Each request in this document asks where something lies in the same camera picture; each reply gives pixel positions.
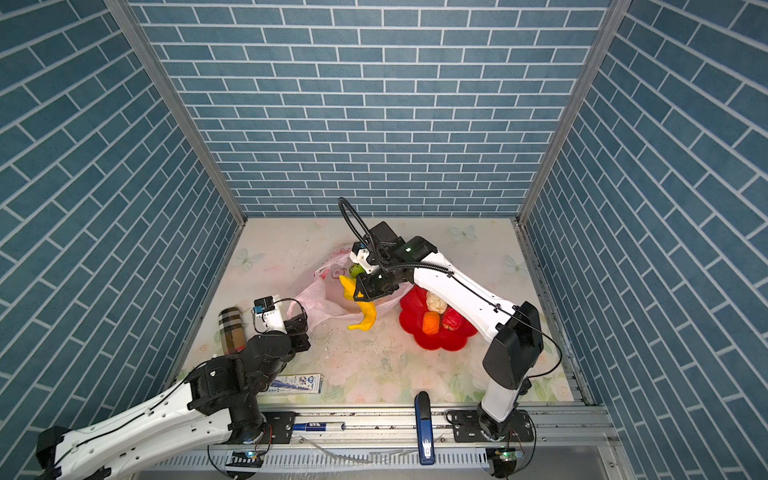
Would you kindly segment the yellow banana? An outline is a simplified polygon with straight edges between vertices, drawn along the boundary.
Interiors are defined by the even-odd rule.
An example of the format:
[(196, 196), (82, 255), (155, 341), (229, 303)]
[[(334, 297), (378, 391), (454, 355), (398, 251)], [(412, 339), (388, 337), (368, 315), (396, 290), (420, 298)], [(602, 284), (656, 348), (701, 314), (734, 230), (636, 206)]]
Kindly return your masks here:
[(343, 288), (343, 296), (346, 300), (355, 303), (361, 311), (362, 320), (354, 325), (349, 325), (348, 330), (368, 332), (375, 324), (377, 311), (373, 302), (364, 302), (362, 294), (356, 291), (357, 279), (348, 276), (339, 277)]

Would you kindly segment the beige pear fruit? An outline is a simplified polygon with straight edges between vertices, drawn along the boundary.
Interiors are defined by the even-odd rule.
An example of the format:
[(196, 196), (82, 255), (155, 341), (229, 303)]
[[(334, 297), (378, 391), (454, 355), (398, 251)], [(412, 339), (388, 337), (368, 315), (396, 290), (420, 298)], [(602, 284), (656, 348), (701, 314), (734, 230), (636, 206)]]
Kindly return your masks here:
[(436, 313), (438, 315), (443, 315), (448, 308), (448, 304), (431, 291), (427, 292), (426, 305), (430, 312)]

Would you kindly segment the orange fruit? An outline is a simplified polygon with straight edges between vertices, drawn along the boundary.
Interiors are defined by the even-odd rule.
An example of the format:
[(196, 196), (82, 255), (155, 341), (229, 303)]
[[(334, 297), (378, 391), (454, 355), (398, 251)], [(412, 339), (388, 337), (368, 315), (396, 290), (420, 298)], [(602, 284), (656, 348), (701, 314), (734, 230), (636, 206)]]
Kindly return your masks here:
[(437, 335), (440, 331), (441, 316), (427, 311), (423, 315), (422, 331), (425, 335)]

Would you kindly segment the pink plastic fruit bag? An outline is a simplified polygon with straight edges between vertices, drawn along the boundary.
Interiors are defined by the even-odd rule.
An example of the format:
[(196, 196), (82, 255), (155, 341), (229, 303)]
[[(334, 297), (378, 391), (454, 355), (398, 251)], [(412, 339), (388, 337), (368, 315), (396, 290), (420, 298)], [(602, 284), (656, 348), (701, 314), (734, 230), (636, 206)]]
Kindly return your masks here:
[[(362, 320), (358, 306), (344, 298), (339, 280), (342, 275), (350, 277), (349, 269), (354, 264), (349, 258), (350, 251), (350, 247), (337, 248), (313, 267), (305, 277), (306, 287), (295, 296), (307, 314), (310, 331), (323, 323), (336, 322), (348, 327)], [(402, 283), (394, 294), (373, 301), (377, 319), (392, 311), (411, 289), (410, 284)]]

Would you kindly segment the red apple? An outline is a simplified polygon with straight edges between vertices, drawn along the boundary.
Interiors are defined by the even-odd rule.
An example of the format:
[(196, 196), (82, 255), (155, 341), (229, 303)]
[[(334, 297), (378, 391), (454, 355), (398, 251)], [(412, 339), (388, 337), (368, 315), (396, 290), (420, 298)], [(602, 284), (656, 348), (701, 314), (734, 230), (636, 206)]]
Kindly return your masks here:
[(465, 323), (464, 317), (452, 307), (447, 307), (441, 316), (441, 327), (448, 331), (458, 331)]

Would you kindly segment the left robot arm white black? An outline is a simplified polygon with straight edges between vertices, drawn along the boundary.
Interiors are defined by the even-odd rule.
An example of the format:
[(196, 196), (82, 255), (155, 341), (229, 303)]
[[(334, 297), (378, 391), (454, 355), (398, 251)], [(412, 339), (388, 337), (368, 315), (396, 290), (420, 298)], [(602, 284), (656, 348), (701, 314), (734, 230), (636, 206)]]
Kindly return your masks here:
[(260, 443), (270, 429), (257, 397), (309, 349), (307, 332), (306, 314), (296, 315), (120, 414), (80, 429), (43, 431), (36, 451), (41, 478), (123, 479), (196, 448)]

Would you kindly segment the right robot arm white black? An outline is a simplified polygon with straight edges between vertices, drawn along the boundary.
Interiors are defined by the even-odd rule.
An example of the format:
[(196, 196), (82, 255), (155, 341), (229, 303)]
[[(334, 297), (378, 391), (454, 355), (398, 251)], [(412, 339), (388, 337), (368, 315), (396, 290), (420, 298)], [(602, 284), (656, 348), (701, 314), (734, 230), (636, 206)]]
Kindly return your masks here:
[(491, 440), (510, 430), (512, 413), (544, 347), (538, 310), (516, 305), (470, 279), (426, 239), (403, 240), (385, 222), (359, 235), (350, 258), (364, 271), (352, 299), (377, 300), (409, 282), (421, 287), (464, 317), (488, 342), (483, 368), (490, 377), (478, 406), (479, 427)]

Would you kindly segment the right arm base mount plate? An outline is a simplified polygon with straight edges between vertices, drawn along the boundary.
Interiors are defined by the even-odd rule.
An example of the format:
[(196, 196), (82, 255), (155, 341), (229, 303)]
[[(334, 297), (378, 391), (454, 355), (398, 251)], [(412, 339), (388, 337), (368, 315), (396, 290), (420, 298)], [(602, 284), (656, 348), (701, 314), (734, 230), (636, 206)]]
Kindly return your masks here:
[(515, 409), (509, 417), (498, 423), (480, 409), (449, 410), (446, 419), (452, 427), (457, 443), (489, 442), (532, 442), (535, 434), (530, 415), (525, 410)]

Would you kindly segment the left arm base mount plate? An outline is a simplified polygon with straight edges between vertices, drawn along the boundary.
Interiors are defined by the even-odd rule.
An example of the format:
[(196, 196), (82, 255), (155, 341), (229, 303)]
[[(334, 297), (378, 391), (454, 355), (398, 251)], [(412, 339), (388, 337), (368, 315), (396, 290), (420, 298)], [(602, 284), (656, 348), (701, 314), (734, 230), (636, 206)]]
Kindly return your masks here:
[(292, 411), (267, 411), (263, 414), (263, 445), (288, 445), (291, 442), (297, 414)]

